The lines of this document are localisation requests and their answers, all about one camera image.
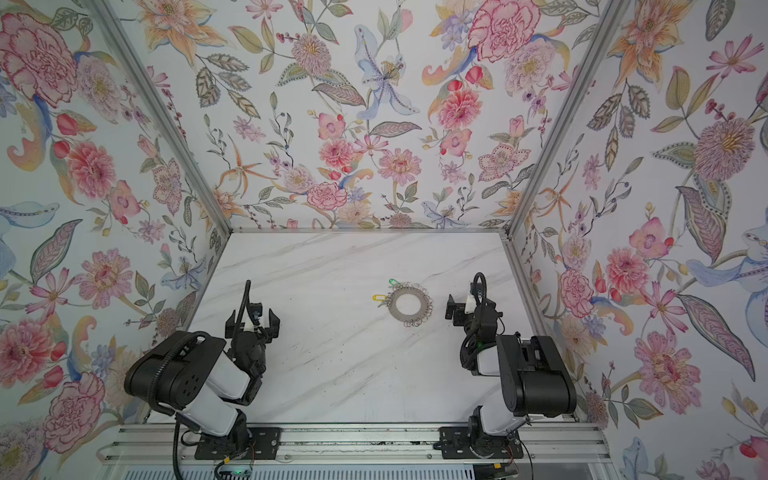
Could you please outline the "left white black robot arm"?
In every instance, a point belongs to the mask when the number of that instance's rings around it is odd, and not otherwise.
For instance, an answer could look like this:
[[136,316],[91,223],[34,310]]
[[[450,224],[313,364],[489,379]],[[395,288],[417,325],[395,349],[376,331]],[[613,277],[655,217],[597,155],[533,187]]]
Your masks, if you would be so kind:
[[281,320],[268,312],[260,324],[261,306],[233,313],[223,338],[206,332],[177,331],[136,361],[125,375],[125,393],[172,417],[197,434],[197,460],[274,460],[281,435],[278,427],[250,427],[244,408],[262,387],[266,346],[279,337]]

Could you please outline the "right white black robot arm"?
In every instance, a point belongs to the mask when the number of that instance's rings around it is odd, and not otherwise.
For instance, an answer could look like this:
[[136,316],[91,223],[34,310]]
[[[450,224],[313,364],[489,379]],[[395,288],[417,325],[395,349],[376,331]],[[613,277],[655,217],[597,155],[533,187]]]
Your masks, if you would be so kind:
[[459,350],[462,368],[497,379],[500,392],[476,406],[466,425],[439,429],[435,447],[446,460],[521,459],[518,430],[533,416],[557,418],[576,409],[576,389],[554,340],[502,334],[502,316],[488,299],[447,301],[445,318],[465,333]]

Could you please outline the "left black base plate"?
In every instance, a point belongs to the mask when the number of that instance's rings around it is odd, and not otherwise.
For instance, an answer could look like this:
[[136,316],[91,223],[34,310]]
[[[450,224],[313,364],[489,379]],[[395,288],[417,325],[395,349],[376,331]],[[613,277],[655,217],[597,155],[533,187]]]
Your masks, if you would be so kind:
[[224,437],[203,434],[196,446],[195,460],[216,460],[236,457],[246,460],[275,460],[280,446],[282,429],[279,427],[248,427],[233,430]]

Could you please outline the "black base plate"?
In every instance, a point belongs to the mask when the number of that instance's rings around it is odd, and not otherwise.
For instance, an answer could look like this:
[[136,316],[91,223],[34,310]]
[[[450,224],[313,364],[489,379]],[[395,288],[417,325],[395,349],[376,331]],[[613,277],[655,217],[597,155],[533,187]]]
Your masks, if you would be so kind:
[[196,446],[195,460],[216,460],[236,457],[246,460],[275,460],[280,446],[282,429],[279,427],[248,427],[233,430],[224,437],[203,434]]
[[524,457],[519,436],[490,435],[480,427],[441,427],[433,449],[444,460],[518,460]]

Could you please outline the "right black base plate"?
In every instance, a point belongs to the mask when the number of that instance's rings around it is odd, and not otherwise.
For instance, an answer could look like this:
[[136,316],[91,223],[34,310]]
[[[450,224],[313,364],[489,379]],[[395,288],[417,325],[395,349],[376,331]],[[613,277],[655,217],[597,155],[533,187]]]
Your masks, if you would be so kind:
[[519,436],[490,435],[480,427],[441,427],[433,449],[444,460],[518,460],[524,457]]

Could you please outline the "aluminium mounting rail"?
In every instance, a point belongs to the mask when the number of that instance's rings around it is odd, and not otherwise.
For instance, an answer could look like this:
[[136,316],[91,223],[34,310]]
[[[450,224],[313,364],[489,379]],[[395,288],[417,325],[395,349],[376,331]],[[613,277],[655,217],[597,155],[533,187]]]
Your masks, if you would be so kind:
[[[350,465],[350,464],[493,464],[510,460],[508,453],[492,457],[465,448],[464,456],[449,459],[442,454],[443,438],[438,423],[284,423],[276,426],[279,439],[275,454],[265,458],[247,453],[238,462],[256,465]],[[103,465],[171,462],[170,424],[120,427],[114,439],[99,448]],[[609,463],[604,436],[589,423],[537,421],[518,430],[515,442],[534,465]]]

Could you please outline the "left aluminium corner post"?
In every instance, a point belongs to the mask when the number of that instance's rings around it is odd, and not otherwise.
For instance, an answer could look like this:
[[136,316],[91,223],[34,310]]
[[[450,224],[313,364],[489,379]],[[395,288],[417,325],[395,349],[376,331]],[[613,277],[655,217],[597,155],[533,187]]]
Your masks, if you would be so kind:
[[125,68],[127,77],[132,81],[139,95],[147,104],[153,122],[156,124],[159,133],[169,143],[181,168],[190,180],[191,186],[196,190],[201,203],[204,205],[209,219],[215,227],[223,232],[224,239],[228,240],[233,233],[230,222],[222,213],[218,202],[214,198],[213,190],[206,183],[193,153],[168,114],[163,96],[154,86],[145,65],[139,58],[120,21],[115,16],[113,9],[109,6],[109,2],[85,0],[84,5],[95,20],[95,23],[100,27],[109,46],[115,50],[115,56]]

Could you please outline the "aluminium corner post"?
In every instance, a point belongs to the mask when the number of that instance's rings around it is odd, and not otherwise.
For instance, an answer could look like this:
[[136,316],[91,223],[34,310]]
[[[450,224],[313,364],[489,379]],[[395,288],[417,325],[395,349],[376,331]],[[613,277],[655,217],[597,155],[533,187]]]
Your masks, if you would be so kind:
[[113,9],[109,6],[109,2],[85,0],[84,5],[95,20],[95,23],[100,27],[109,46],[115,50],[115,56],[125,68],[127,77],[132,81],[139,95],[147,104],[153,122],[156,124],[159,133],[169,143],[181,168],[190,180],[191,186],[196,190],[201,203],[204,205],[209,219],[215,227],[223,232],[224,239],[228,240],[233,233],[230,222],[222,213],[218,202],[214,198],[213,190],[206,183],[193,153],[168,114],[163,96],[154,86],[145,65],[139,58],[120,21],[115,16]]
[[589,85],[593,81],[599,64],[607,51],[608,43],[616,33],[622,16],[626,11],[626,6],[621,6],[621,1],[606,1],[604,6],[603,14],[596,24],[597,29],[594,38],[590,41],[589,47],[580,62],[580,69],[575,76],[572,88],[565,96],[562,108],[554,119],[550,135],[544,142],[539,160],[536,162],[535,168],[525,185],[522,200],[510,221],[507,232],[507,239],[509,241],[522,229],[526,214],[535,200],[537,191],[554,160],[560,144],[572,128],[576,113],[582,101],[586,98]]

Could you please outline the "right aluminium corner post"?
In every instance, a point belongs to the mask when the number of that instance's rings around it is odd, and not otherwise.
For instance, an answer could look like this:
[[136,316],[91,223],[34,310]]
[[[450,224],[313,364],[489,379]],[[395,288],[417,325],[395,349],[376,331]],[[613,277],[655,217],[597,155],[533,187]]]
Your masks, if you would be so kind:
[[580,69],[575,76],[572,88],[565,96],[562,108],[554,119],[550,135],[544,142],[539,160],[536,162],[535,168],[525,185],[522,200],[510,221],[507,232],[507,239],[509,241],[522,229],[526,214],[535,200],[537,191],[554,160],[560,144],[572,128],[576,113],[582,101],[586,98],[589,85],[593,81],[599,64],[607,51],[608,43],[616,33],[622,16],[626,11],[626,6],[621,6],[621,1],[606,1],[604,6],[603,14],[596,24],[597,29],[594,38],[590,41],[589,47],[580,62]]

